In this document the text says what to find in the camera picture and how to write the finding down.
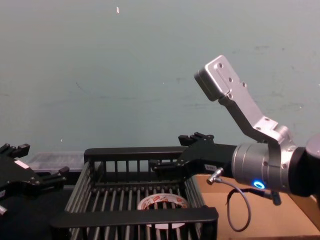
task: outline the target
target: brown cardboard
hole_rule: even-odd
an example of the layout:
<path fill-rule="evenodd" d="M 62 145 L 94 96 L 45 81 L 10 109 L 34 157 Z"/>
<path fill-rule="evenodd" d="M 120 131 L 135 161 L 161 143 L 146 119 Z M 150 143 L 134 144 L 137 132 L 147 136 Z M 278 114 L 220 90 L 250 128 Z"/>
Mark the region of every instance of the brown cardboard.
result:
<path fill-rule="evenodd" d="M 243 232 L 233 231 L 227 219 L 226 200 L 229 191 L 232 189 L 227 185 L 214 183 L 209 186 L 206 183 L 208 175 L 197 176 L 200 191 L 203 199 L 209 207 L 215 207 L 219 213 L 218 219 L 218 239 L 250 239 L 272 237 L 271 239 L 281 239 L 279 237 L 310 236 L 320 239 L 320 231 L 307 217 L 307 215 L 296 205 L 292 198 L 281 193 L 282 204 L 273 205 L 272 201 L 250 193 L 246 193 L 251 205 L 252 218 L 249 227 Z M 236 183 L 233 179 L 225 178 L 226 181 Z M 230 201 L 231 221 L 240 228 L 248 217 L 246 204 L 239 194 L 234 194 Z"/>

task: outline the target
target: cable connector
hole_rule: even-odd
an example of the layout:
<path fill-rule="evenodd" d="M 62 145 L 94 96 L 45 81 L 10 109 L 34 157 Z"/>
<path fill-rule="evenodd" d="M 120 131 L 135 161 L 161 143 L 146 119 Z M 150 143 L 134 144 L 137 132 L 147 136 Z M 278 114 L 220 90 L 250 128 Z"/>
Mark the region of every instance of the cable connector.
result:
<path fill-rule="evenodd" d="M 222 167 L 219 167 L 217 170 L 215 170 L 215 172 L 206 180 L 206 182 L 209 185 L 212 185 L 213 183 L 220 183 L 221 179 L 219 179 L 219 177 L 221 177 L 221 175 L 224 173 L 224 169 Z"/>

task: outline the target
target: white tape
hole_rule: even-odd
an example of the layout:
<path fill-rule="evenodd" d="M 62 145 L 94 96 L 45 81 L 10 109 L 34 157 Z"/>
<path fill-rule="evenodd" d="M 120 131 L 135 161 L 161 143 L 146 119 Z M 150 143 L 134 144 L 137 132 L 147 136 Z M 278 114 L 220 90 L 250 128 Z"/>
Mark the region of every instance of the white tape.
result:
<path fill-rule="evenodd" d="M 158 193 L 158 194 L 153 194 L 150 196 L 145 197 L 142 199 L 138 206 L 138 210 L 145 210 L 147 207 L 149 207 L 152 204 L 159 203 L 159 202 L 164 202 L 164 203 L 174 203 L 176 205 L 181 206 L 182 208 L 188 208 L 189 203 L 186 199 L 184 199 L 181 196 L 175 195 L 175 194 L 170 194 L 170 193 Z M 180 228 L 181 226 L 185 225 L 184 223 L 173 223 L 172 228 Z M 155 225 L 156 229 L 169 229 L 169 225 L 167 223 L 163 224 L 156 224 Z"/>
<path fill-rule="evenodd" d="M 212 171 L 212 172 L 215 172 L 217 170 L 217 167 L 214 166 L 214 165 L 205 164 L 204 167 L 205 167 L 206 170 Z"/>
<path fill-rule="evenodd" d="M 20 161 L 20 160 L 17 160 L 17 161 L 14 161 L 16 164 L 18 164 L 20 167 L 23 167 L 24 169 L 28 169 L 29 166 L 27 164 L 25 164 L 24 162 Z"/>

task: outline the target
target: metal bar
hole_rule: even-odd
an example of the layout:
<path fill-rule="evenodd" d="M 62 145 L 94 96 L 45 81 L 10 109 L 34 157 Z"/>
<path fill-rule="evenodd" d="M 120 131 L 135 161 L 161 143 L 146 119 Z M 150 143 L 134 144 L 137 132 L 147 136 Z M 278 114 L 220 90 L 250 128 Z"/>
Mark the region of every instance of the metal bar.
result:
<path fill-rule="evenodd" d="M 111 200 L 111 206 L 110 206 L 110 212 L 112 212 L 112 211 L 114 210 L 116 195 L 117 195 L 116 190 L 113 190 L 112 200 Z M 107 226 L 107 227 L 105 228 L 104 240 L 108 240 L 109 233 L 110 233 L 110 227 Z"/>
<path fill-rule="evenodd" d="M 138 180 L 138 182 L 140 182 L 140 160 L 136 161 L 136 171 L 138 173 L 137 180 Z"/>
<path fill-rule="evenodd" d="M 101 206 L 101 212 L 103 212 L 105 210 L 106 207 L 106 202 L 107 202 L 107 197 L 108 197 L 108 190 L 105 190 L 104 193 L 104 197 L 103 197 L 103 201 L 102 201 L 102 206 Z M 97 227 L 95 229 L 95 233 L 94 233 L 94 237 L 93 240 L 98 240 L 98 237 L 100 235 L 100 239 L 104 239 L 105 238 L 105 233 L 103 231 L 104 229 L 102 227 Z"/>
<path fill-rule="evenodd" d="M 180 184 L 181 181 L 175 180 L 175 181 L 169 181 L 169 180 L 162 180 L 162 181 L 152 181 L 152 182 L 128 182 L 128 183 L 123 183 L 123 182 L 115 182 L 115 183 L 96 183 L 95 186 L 97 188 L 121 188 L 121 187 L 139 187 L 139 186 L 146 186 L 146 187 L 164 187 L 166 185 L 176 185 L 176 184 Z"/>
<path fill-rule="evenodd" d="M 186 146 L 91 148 L 84 152 L 84 161 L 178 159 L 186 148 Z"/>
<path fill-rule="evenodd" d="M 161 189 L 161 193 L 162 193 L 162 194 L 165 193 L 165 190 L 164 190 L 163 188 Z M 163 209 L 167 209 L 167 204 L 166 204 L 165 202 L 162 203 L 162 208 L 163 208 Z M 169 237 L 169 235 L 170 235 L 171 233 L 170 233 L 170 231 L 168 231 L 168 230 L 165 230 L 165 233 L 166 233 L 166 238 L 168 239 L 168 237 Z"/>
<path fill-rule="evenodd" d="M 106 164 L 106 161 L 103 161 L 102 165 L 103 165 L 103 179 L 104 179 L 104 182 L 106 183 L 107 182 L 107 164 Z"/>
<path fill-rule="evenodd" d="M 153 189 L 153 194 L 157 194 L 157 190 L 155 188 Z M 154 209 L 158 209 L 158 203 L 154 204 Z M 155 230 L 155 235 L 156 235 L 156 239 L 157 240 L 161 240 L 160 230 L 159 229 Z"/>
<path fill-rule="evenodd" d="M 138 189 L 136 191 L 136 208 L 135 209 L 138 208 L 139 203 L 140 203 L 140 189 Z M 140 234 L 141 234 L 140 233 L 140 225 L 138 225 L 137 228 L 138 228 L 138 240 L 140 240 L 141 239 L 141 237 L 140 237 Z"/>
<path fill-rule="evenodd" d="M 129 161 L 125 161 L 125 181 L 129 182 Z"/>
<path fill-rule="evenodd" d="M 149 161 L 148 161 L 148 181 L 151 181 L 151 166 Z"/>
<path fill-rule="evenodd" d="M 115 182 L 118 182 L 118 162 L 114 161 Z"/>
<path fill-rule="evenodd" d="M 97 191 L 97 193 L 96 193 L 95 200 L 94 200 L 94 203 L 93 203 L 91 212 L 94 212 L 94 211 L 96 210 L 99 197 L 100 197 L 100 189 L 99 189 L 99 190 Z M 86 228 L 86 233 L 87 233 L 87 234 L 89 234 L 89 230 L 90 230 L 90 228 L 87 227 L 87 228 Z"/>
<path fill-rule="evenodd" d="M 86 178 L 84 181 L 83 181 L 83 185 L 80 185 L 79 188 L 80 188 L 80 191 L 78 192 L 78 194 L 75 196 L 75 200 L 74 200 L 74 203 L 73 204 L 70 204 L 69 205 L 69 208 L 68 208 L 68 211 L 73 213 L 75 211 L 75 209 L 79 206 L 80 202 L 82 201 L 83 199 L 83 196 L 87 190 L 87 187 L 88 187 L 88 184 L 90 183 L 90 177 L 89 177 L 89 174 L 87 176 L 88 178 Z"/>
<path fill-rule="evenodd" d="M 79 192 L 84 191 L 83 185 L 86 182 L 87 176 L 89 175 L 89 163 L 86 162 L 83 170 L 80 173 L 78 181 L 76 182 L 71 196 L 66 204 L 65 210 L 70 211 L 72 204 L 76 204 L 76 198 L 79 199 Z"/>
<path fill-rule="evenodd" d="M 91 198 L 91 194 L 92 194 L 91 185 L 89 184 L 88 190 L 87 190 L 87 192 L 85 194 L 85 198 L 84 198 L 84 199 L 86 199 L 86 201 L 84 202 L 84 204 L 82 206 L 80 206 L 80 208 L 76 211 L 76 213 L 78 213 L 78 212 L 79 213 L 81 213 L 81 212 L 85 213 L 86 212 L 87 207 L 89 205 L 90 198 Z M 80 231 L 80 228 L 72 229 L 72 231 L 71 231 L 71 233 L 72 233 L 71 240 L 76 240 L 78 238 L 79 231 Z"/>
<path fill-rule="evenodd" d="M 131 210 L 131 205 L 132 205 L 132 189 L 129 191 L 129 199 L 128 199 L 128 211 Z M 125 227 L 125 240 L 130 240 L 130 226 Z"/>
<path fill-rule="evenodd" d="M 131 211 L 109 211 L 108 214 L 101 211 L 95 212 L 61 212 L 51 221 L 52 228 L 82 228 L 103 226 L 126 226 L 163 223 L 213 223 L 218 219 L 217 210 L 214 207 L 200 208 L 176 208 L 165 211 L 149 209 Z"/>
<path fill-rule="evenodd" d="M 121 190 L 121 195 L 120 195 L 120 204 L 119 204 L 119 211 L 122 211 L 122 208 L 124 207 L 124 197 L 125 197 L 125 190 Z M 121 230 L 121 227 L 120 228 L 116 228 L 115 230 L 115 236 L 114 236 L 114 239 L 115 240 L 118 240 L 118 238 L 121 239 L 121 232 L 119 232 L 119 229 Z"/>
<path fill-rule="evenodd" d="M 175 208 L 176 208 L 176 205 L 172 202 L 172 203 L 171 203 L 171 207 L 172 207 L 173 209 L 175 209 Z M 177 228 L 175 229 L 175 231 L 176 231 L 176 239 L 177 239 L 177 240 L 181 240 L 182 238 L 181 238 L 180 228 L 177 227 Z"/>
<path fill-rule="evenodd" d="M 189 197 L 189 202 L 191 203 L 191 206 L 193 208 L 200 208 L 203 205 L 205 205 L 204 199 L 200 194 L 199 191 L 199 186 L 197 184 L 197 180 L 195 180 L 194 177 L 188 179 L 185 181 L 185 192 L 187 194 L 187 196 Z M 196 223 L 195 224 L 195 231 L 196 234 L 198 236 L 198 238 L 200 238 L 201 236 L 201 228 L 202 225 L 200 223 Z"/>
<path fill-rule="evenodd" d="M 145 188 L 145 193 L 144 193 L 144 197 L 148 197 L 149 196 L 149 190 L 148 190 L 148 187 Z M 146 231 L 146 240 L 151 240 L 151 231 L 150 231 L 150 228 L 146 225 L 145 226 L 145 231 Z"/>
<path fill-rule="evenodd" d="M 83 201 L 83 198 L 84 198 L 85 192 L 88 189 L 89 183 L 90 183 L 90 177 L 86 180 L 86 183 L 84 185 L 85 191 L 83 191 L 83 194 L 78 197 L 77 204 L 73 205 L 73 207 L 71 208 L 70 210 L 71 213 L 77 212 L 79 210 L 80 203 Z"/>
<path fill-rule="evenodd" d="M 176 189 L 176 192 L 177 192 L 177 194 L 178 194 L 179 196 L 181 196 L 181 193 L 180 193 L 180 189 L 179 189 L 179 188 Z M 190 234 L 190 231 L 189 231 L 188 228 L 187 228 L 187 233 L 188 233 L 188 240 L 192 240 L 191 234 Z"/>
<path fill-rule="evenodd" d="M 87 199 L 87 196 L 90 192 L 90 177 L 88 177 L 88 179 L 86 180 L 85 186 L 83 188 L 83 192 L 81 193 L 81 196 L 79 196 L 78 201 L 75 205 L 73 205 L 73 207 L 71 208 L 70 212 L 71 213 L 78 213 L 79 210 L 81 210 L 81 204 L 83 204 L 83 202 L 85 201 L 85 199 Z M 76 239 L 78 237 L 78 233 L 79 233 L 79 229 L 75 229 L 73 228 L 71 230 L 71 239 Z"/>

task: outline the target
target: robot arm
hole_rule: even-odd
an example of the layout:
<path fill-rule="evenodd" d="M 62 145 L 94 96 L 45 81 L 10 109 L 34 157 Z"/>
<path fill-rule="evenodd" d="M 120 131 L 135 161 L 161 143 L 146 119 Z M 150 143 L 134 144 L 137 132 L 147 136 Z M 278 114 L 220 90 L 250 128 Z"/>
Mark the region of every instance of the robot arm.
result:
<path fill-rule="evenodd" d="M 181 144 L 189 147 L 174 166 L 152 162 L 154 171 L 188 178 L 211 170 L 210 184 L 226 176 L 241 184 L 298 196 L 316 192 L 320 183 L 320 135 L 311 138 L 306 147 L 296 146 L 286 126 L 263 115 L 247 84 L 222 55 L 194 78 L 208 99 L 225 106 L 242 132 L 257 143 L 231 146 L 214 143 L 212 135 L 180 136 Z"/>

